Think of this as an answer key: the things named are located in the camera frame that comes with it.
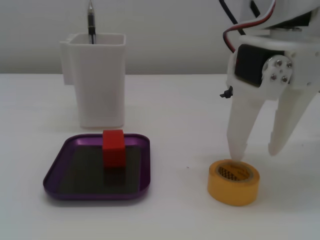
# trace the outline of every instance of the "red block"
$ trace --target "red block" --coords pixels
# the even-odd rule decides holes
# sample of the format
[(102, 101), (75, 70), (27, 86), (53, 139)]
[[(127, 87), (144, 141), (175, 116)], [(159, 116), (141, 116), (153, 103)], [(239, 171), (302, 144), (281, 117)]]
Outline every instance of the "red block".
[(122, 130), (104, 130), (102, 144), (103, 166), (105, 168), (125, 168), (125, 136)]

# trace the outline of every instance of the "pen holder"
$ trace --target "pen holder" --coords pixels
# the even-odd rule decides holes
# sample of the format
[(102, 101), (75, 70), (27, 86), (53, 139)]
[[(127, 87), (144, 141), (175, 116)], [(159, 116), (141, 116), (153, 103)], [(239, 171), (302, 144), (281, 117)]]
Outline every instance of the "pen holder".
[(60, 42), (64, 84), (74, 85), (82, 127), (120, 127), (125, 111), (125, 46), (123, 34), (85, 33)]

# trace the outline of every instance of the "tape roll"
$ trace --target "tape roll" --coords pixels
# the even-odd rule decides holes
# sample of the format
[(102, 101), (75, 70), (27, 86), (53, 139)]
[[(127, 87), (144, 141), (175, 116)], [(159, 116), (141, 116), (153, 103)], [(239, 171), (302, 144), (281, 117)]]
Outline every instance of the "tape roll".
[(258, 195), (260, 175), (251, 165), (230, 159), (214, 162), (209, 169), (208, 192), (216, 200), (245, 206)]

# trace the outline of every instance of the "tray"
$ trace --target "tray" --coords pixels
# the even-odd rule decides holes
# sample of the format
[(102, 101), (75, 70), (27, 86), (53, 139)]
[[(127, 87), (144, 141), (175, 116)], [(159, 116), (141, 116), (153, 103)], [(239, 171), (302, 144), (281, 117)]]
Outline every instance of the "tray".
[(140, 134), (124, 134), (124, 143), (126, 152), (130, 153), (126, 154), (127, 167), (124, 172), (119, 169), (110, 172), (102, 167), (103, 160), (99, 157), (100, 152), (102, 154), (102, 134), (68, 138), (43, 180), (44, 190), (57, 200), (131, 200), (141, 197), (151, 179), (150, 140)]

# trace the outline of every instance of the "pen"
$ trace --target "pen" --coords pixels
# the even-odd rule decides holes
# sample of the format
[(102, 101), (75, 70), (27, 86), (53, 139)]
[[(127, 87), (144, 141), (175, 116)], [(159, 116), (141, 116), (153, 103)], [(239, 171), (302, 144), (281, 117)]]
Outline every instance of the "pen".
[(96, 43), (96, 21), (95, 21), (95, 11), (92, 4), (92, 0), (89, 1), (88, 7), (88, 33), (89, 33), (89, 43)]

